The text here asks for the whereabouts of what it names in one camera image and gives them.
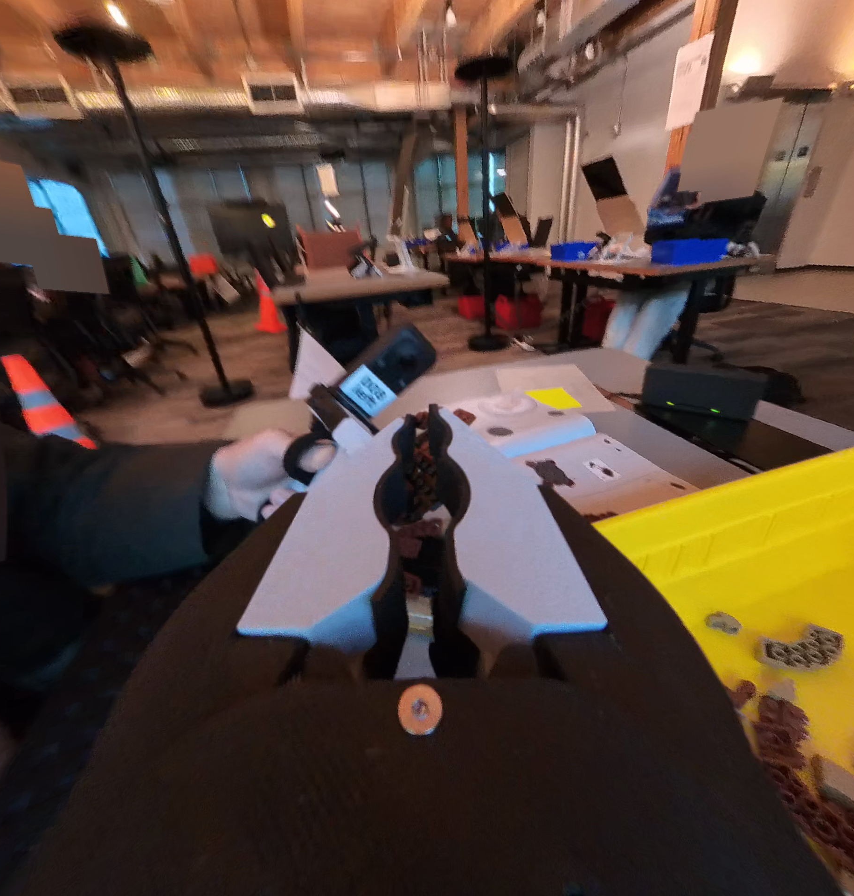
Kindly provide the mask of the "black power box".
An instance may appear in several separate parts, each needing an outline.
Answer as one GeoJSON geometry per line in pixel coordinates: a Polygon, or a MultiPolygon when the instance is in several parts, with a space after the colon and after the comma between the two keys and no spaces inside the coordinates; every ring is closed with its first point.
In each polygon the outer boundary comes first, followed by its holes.
{"type": "Polygon", "coordinates": [[[767,385],[766,375],[743,369],[651,364],[639,403],[648,409],[746,422],[754,417],[767,385]]]}

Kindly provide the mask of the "long wooden table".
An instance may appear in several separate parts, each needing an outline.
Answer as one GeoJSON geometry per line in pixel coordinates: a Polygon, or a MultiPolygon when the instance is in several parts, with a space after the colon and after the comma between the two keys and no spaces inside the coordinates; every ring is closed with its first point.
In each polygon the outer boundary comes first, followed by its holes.
{"type": "Polygon", "coordinates": [[[492,325],[501,330],[510,332],[524,330],[520,322],[511,325],[498,323],[496,311],[500,295],[498,283],[500,280],[513,278],[513,275],[502,273],[504,269],[547,268],[550,270],[551,278],[561,282],[556,341],[523,344],[525,350],[545,355],[600,346],[600,342],[591,341],[583,334],[587,297],[591,287],[634,292],[643,298],[649,298],[664,287],[682,282],[688,283],[690,288],[686,308],[680,315],[675,329],[670,330],[663,341],[663,348],[667,350],[671,361],[675,364],[687,364],[692,348],[710,352],[714,363],[722,362],[723,355],[719,350],[695,338],[700,316],[720,311],[728,306],[733,297],[735,280],[739,275],[760,267],[771,269],[775,263],[774,256],[768,254],[728,256],[712,263],[689,265],[657,264],[645,259],[622,263],[600,260],[557,261],[528,252],[493,253],[488,262],[484,263],[482,256],[481,252],[452,253],[443,255],[442,260],[445,265],[467,264],[488,271],[488,274],[484,275],[484,292],[488,293],[485,303],[491,304],[492,307],[484,308],[484,312],[489,314],[492,325]]]}

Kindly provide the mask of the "instruction booklet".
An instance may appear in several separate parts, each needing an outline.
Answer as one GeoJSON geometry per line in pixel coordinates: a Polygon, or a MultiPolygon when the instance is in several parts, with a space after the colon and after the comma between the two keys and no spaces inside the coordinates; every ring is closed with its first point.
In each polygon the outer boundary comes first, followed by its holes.
{"type": "Polygon", "coordinates": [[[691,495],[697,488],[608,434],[582,409],[554,410],[524,392],[460,402],[454,414],[539,485],[600,521],[691,495]]]}

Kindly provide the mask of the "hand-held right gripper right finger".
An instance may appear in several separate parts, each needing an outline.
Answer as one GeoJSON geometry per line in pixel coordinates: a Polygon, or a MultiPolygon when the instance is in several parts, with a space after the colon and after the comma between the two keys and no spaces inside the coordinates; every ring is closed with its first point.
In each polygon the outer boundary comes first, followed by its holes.
{"type": "Polygon", "coordinates": [[[485,676],[509,647],[606,629],[542,488],[447,409],[430,406],[427,432],[449,515],[432,599],[436,676],[485,676]]]}

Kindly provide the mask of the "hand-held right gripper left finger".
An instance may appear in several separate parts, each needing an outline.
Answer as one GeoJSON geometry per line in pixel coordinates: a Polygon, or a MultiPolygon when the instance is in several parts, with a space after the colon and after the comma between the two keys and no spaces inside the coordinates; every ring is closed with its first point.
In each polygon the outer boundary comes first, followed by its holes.
{"type": "Polygon", "coordinates": [[[412,418],[339,454],[302,497],[238,622],[291,641],[285,678],[426,678],[428,642],[410,635],[393,523],[405,511],[412,418]]]}

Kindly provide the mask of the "orange traffic cone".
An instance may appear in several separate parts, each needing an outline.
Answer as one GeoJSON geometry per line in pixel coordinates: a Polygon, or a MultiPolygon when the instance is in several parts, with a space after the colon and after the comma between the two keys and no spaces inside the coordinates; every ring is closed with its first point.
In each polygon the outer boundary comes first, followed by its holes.
{"type": "Polygon", "coordinates": [[[32,434],[38,437],[57,435],[86,449],[97,449],[94,440],[80,430],[76,420],[55,398],[29,361],[18,354],[10,354],[1,356],[0,364],[32,434]]]}
{"type": "Polygon", "coordinates": [[[279,335],[287,331],[287,326],[273,300],[271,290],[264,282],[258,269],[254,269],[258,302],[258,332],[279,335]]]}

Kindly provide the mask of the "round brown brick plate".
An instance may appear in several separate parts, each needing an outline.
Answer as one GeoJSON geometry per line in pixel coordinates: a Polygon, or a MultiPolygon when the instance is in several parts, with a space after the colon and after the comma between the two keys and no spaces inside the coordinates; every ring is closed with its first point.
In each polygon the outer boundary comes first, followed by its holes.
{"type": "Polygon", "coordinates": [[[403,466],[406,505],[392,524],[391,541],[401,558],[407,599],[427,601],[437,596],[441,584],[444,537],[451,514],[438,497],[429,410],[417,412],[413,420],[413,441],[403,466]]]}

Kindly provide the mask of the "grey curved stud plate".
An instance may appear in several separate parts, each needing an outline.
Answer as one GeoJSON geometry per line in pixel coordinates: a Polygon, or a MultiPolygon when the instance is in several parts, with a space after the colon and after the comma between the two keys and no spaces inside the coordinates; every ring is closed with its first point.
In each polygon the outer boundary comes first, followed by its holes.
{"type": "Polygon", "coordinates": [[[819,671],[840,660],[844,645],[841,633],[812,623],[792,642],[760,638],[756,656],[764,666],[779,670],[819,671]]]}

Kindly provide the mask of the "yellow plastic bin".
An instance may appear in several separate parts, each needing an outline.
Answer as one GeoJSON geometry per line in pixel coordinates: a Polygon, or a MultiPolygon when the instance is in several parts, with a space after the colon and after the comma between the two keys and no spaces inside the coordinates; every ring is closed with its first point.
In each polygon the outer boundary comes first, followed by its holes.
{"type": "Polygon", "coordinates": [[[854,448],[595,523],[675,610],[854,894],[854,448]]]}

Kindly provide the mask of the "grey table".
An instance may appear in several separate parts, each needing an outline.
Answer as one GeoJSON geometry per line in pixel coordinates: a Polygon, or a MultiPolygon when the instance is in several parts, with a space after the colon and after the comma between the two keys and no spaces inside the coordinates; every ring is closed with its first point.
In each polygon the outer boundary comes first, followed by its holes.
{"type": "Polygon", "coordinates": [[[299,329],[306,312],[318,305],[382,304],[402,297],[432,292],[449,286],[446,275],[414,268],[402,273],[353,277],[344,267],[316,270],[296,284],[271,288],[271,298],[281,309],[288,327],[288,363],[294,370],[299,348],[299,329]]]}

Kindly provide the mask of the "person's left forearm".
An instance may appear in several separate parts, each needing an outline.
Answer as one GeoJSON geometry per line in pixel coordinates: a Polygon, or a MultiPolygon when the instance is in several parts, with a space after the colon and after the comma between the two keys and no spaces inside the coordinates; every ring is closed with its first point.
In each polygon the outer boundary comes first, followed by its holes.
{"type": "Polygon", "coordinates": [[[221,546],[204,497],[224,442],[88,449],[6,425],[0,434],[7,561],[96,587],[203,566],[221,546]]]}

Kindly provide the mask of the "pile of small brown bricks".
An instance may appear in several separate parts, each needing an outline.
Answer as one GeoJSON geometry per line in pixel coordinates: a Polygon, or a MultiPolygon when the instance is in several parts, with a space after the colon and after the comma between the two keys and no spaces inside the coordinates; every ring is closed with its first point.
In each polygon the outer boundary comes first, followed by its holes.
{"type": "Polygon", "coordinates": [[[742,679],[727,689],[729,699],[780,802],[841,892],[854,894],[854,767],[811,751],[811,721],[799,704],[795,678],[832,666],[803,672],[766,667],[780,678],[766,689],[742,679]]]}

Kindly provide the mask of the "person's left hand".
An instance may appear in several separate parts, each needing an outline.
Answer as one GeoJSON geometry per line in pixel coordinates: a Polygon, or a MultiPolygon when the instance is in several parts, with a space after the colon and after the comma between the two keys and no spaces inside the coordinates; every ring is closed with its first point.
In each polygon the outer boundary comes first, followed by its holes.
{"type": "Polygon", "coordinates": [[[290,498],[305,493],[338,453],[329,440],[316,437],[293,457],[286,457],[302,436],[267,429],[215,451],[201,497],[201,520],[215,523],[257,522],[290,498]],[[309,477],[309,483],[303,479],[309,477]]]}

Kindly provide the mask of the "white paper sheet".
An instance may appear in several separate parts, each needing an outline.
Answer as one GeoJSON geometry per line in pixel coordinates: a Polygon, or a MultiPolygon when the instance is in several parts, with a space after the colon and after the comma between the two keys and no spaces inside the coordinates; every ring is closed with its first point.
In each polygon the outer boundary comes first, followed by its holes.
{"type": "Polygon", "coordinates": [[[342,382],[346,370],[305,328],[298,328],[296,360],[288,398],[305,400],[317,385],[333,386],[342,382]]]}

